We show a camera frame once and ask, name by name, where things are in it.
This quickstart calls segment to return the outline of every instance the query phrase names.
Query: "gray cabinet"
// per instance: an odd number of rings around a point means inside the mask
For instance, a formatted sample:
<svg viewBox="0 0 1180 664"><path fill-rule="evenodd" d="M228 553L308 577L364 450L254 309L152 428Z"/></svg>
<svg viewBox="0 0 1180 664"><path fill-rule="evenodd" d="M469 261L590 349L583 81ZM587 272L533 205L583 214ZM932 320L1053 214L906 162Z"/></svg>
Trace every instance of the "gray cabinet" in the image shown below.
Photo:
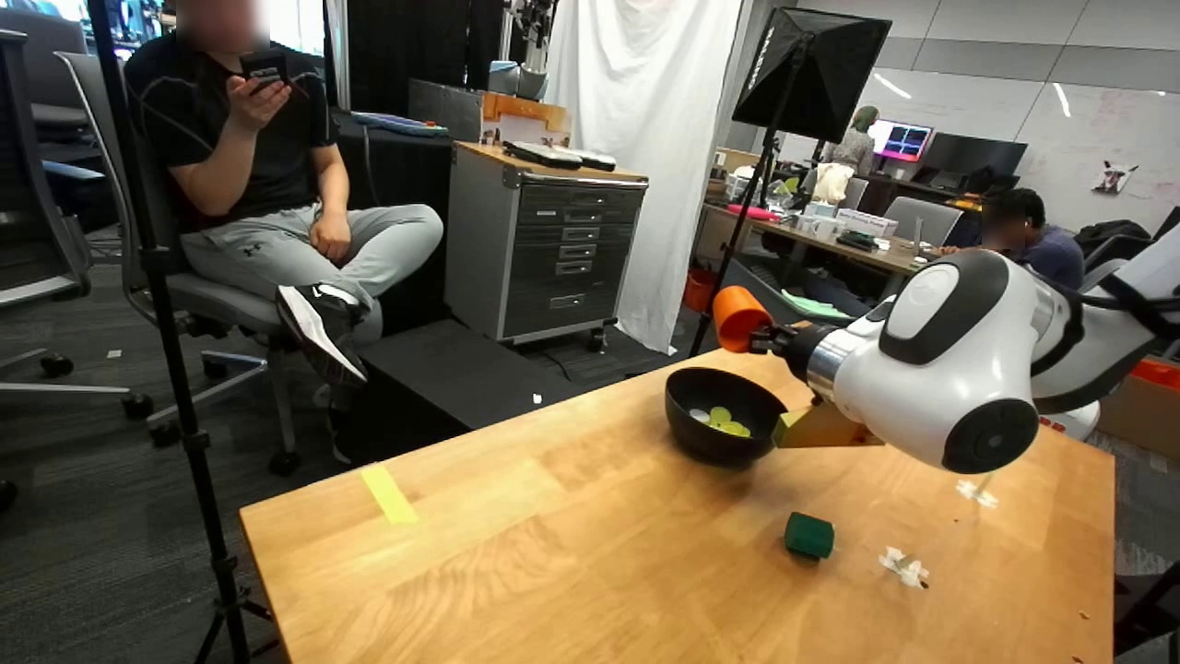
<svg viewBox="0 0 1180 664"><path fill-rule="evenodd" d="M450 173L445 306L533 342L616 316L646 178L551 170L461 145Z"/></svg>

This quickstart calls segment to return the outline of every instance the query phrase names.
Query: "black bowl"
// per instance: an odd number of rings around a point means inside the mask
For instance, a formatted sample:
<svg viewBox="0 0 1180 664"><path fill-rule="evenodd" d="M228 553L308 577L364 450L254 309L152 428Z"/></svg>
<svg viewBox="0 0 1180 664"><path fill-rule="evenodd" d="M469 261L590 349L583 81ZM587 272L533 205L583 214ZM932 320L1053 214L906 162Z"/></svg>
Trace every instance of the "black bowl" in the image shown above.
<svg viewBox="0 0 1180 664"><path fill-rule="evenodd" d="M718 430L694 417L694 408L729 408L733 419L748 428L748 438ZM679 369L664 386L664 414L672 424L672 438L705 464L747 470L775 448L775 424L785 405L748 384L747 375L718 369Z"/></svg>

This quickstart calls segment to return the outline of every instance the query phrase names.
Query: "black t-shirt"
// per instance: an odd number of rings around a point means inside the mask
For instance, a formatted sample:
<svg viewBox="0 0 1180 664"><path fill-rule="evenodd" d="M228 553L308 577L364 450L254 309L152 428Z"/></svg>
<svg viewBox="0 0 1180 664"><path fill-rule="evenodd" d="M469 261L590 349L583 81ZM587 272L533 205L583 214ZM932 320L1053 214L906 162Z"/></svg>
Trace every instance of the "black t-shirt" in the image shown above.
<svg viewBox="0 0 1180 664"><path fill-rule="evenodd" d="M179 181L169 197L186 229L208 229L232 216L272 214L319 198L315 146L336 145L326 73L319 59L266 39L266 59L279 59L292 81L288 108L257 134L254 170L243 198L227 216L203 216ZM186 48L186 25L149 39L127 65L132 120L159 167L203 162L228 117L228 70L208 52Z"/></svg>

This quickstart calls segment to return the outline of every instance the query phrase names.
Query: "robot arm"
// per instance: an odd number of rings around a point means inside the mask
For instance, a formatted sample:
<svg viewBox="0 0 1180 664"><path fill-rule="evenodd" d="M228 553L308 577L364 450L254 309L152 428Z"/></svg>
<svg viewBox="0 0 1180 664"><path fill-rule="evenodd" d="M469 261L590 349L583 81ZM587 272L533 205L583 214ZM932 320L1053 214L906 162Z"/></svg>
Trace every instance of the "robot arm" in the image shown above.
<svg viewBox="0 0 1180 664"><path fill-rule="evenodd" d="M1081 298L1005 253L964 250L921 268L877 337L803 330L767 347L906 452L991 473L1032 448L1039 414L1096 403L1155 341L1180 337L1178 285L1180 234Z"/></svg>

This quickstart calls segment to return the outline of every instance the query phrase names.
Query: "hand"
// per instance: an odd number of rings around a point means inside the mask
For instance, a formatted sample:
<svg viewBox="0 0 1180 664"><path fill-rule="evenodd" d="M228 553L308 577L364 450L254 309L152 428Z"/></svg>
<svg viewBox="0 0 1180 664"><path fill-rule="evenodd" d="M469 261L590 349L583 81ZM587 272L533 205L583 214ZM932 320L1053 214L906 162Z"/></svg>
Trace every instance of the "hand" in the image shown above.
<svg viewBox="0 0 1180 664"><path fill-rule="evenodd" d="M227 100L236 124L261 134L288 108L292 85L228 77Z"/></svg>
<svg viewBox="0 0 1180 664"><path fill-rule="evenodd" d="M347 250L354 246L354 234L347 226L347 210L320 210L315 221L311 221L311 246L319 246L330 261L343 261Z"/></svg>

